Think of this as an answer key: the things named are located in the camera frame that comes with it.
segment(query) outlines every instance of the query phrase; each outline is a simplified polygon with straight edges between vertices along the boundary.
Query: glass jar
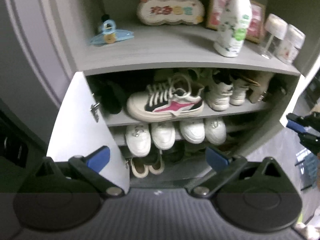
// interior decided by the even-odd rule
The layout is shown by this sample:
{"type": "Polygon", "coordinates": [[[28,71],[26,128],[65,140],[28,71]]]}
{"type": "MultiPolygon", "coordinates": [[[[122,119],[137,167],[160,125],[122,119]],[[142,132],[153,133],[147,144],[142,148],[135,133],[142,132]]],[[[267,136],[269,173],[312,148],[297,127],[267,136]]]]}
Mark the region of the glass jar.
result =
{"type": "Polygon", "coordinates": [[[287,34],[277,50],[277,58],[288,65],[292,64],[303,46],[305,37],[302,31],[289,24],[287,34]]]}
{"type": "Polygon", "coordinates": [[[287,32],[288,24],[274,14],[269,14],[265,24],[265,36],[260,43],[260,55],[270,59],[276,55],[281,40],[287,32]]]}

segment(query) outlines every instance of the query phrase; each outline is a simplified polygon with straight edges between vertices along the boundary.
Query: shoe cabinet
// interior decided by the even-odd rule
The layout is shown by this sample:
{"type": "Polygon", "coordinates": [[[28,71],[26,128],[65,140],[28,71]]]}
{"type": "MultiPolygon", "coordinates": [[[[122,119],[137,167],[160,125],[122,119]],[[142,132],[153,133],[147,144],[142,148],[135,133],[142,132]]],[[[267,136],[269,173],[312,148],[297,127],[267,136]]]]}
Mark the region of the shoe cabinet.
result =
{"type": "MultiPolygon", "coordinates": [[[[206,7],[206,0],[201,1],[206,7]]],[[[279,9],[279,4],[283,2],[256,1],[267,6],[267,13],[276,13],[286,20],[286,12],[279,9]]],[[[314,51],[302,50],[296,68],[282,63],[277,58],[263,58],[257,53],[258,46],[249,41],[244,43],[238,57],[223,57],[213,49],[216,31],[206,29],[203,25],[145,26],[138,22],[136,8],[139,0],[105,0],[105,4],[108,5],[107,13],[116,21],[117,28],[133,31],[134,39],[101,47],[90,46],[89,40],[95,35],[100,18],[100,13],[91,0],[40,2],[52,43],[66,71],[73,76],[52,131],[47,155],[55,161],[66,161],[73,155],[86,156],[107,145],[111,150],[111,158],[100,174],[125,190],[128,190],[130,183],[129,167],[119,147],[125,146],[125,126],[137,124],[139,121],[131,118],[125,110],[116,115],[106,114],[105,109],[92,95],[88,77],[113,72],[178,67],[273,72],[285,83],[285,95],[277,92],[268,102],[251,104],[246,101],[241,106],[231,106],[222,112],[213,111],[205,105],[203,112],[194,117],[222,116],[228,120],[228,116],[238,116],[241,119],[242,114],[256,113],[253,123],[234,126],[232,123],[228,125],[226,121],[229,132],[244,131],[233,154],[246,156],[286,125],[285,115],[293,110],[304,86],[305,77],[301,73],[306,74],[311,69],[310,64],[314,57],[314,51]]],[[[293,14],[294,8],[287,11],[293,14]]],[[[299,26],[301,13],[307,17],[306,13],[301,7],[299,11],[299,15],[290,15],[288,21],[306,33],[308,38],[308,34],[312,34],[305,30],[306,27],[299,26]]],[[[317,25],[312,21],[308,23],[308,28],[315,30],[314,26],[317,25]]],[[[305,46],[311,48],[316,44],[315,39],[306,40],[305,46]]],[[[179,133],[176,140],[181,140],[179,133]]]]}

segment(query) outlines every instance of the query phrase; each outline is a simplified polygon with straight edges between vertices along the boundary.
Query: picture frame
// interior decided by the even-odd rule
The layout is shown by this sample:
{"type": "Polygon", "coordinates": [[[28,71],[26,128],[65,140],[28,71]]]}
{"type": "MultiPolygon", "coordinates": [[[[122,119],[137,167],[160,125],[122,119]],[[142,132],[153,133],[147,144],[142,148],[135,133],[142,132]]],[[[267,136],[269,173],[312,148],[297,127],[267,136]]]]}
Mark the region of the picture frame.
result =
{"type": "MultiPolygon", "coordinates": [[[[217,30],[220,24],[220,15],[225,4],[230,0],[210,0],[206,27],[217,30]]],[[[250,0],[252,5],[252,20],[247,31],[246,39],[255,43],[260,43],[264,36],[265,6],[254,0],[250,0]]]]}

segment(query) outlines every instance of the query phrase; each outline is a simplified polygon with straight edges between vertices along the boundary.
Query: cabinet door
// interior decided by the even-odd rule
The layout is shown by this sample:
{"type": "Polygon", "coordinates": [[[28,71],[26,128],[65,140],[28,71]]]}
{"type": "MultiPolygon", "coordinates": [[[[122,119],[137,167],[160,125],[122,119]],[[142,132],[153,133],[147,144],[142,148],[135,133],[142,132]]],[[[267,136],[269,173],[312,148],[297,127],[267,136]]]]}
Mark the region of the cabinet door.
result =
{"type": "Polygon", "coordinates": [[[74,155],[87,156],[101,146],[108,146],[110,161],[99,174],[127,193],[129,168],[99,109],[96,111],[98,121],[93,117],[91,106],[95,104],[84,74],[77,72],[59,110],[47,156],[63,162],[74,155]]]}

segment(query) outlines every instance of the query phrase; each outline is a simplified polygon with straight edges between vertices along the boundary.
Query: bottle label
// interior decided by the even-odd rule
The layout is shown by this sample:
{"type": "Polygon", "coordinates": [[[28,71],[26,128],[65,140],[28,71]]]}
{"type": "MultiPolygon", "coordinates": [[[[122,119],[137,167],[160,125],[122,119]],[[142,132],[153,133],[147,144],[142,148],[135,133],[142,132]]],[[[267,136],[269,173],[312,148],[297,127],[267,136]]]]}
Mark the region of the bottle label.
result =
{"type": "Polygon", "coordinates": [[[278,49],[278,58],[292,64],[298,53],[299,51],[290,42],[284,40],[281,42],[278,49]]]}
{"type": "Polygon", "coordinates": [[[247,35],[251,16],[243,14],[237,17],[233,9],[226,4],[224,13],[221,15],[221,24],[218,27],[218,44],[228,52],[239,54],[247,35]]]}

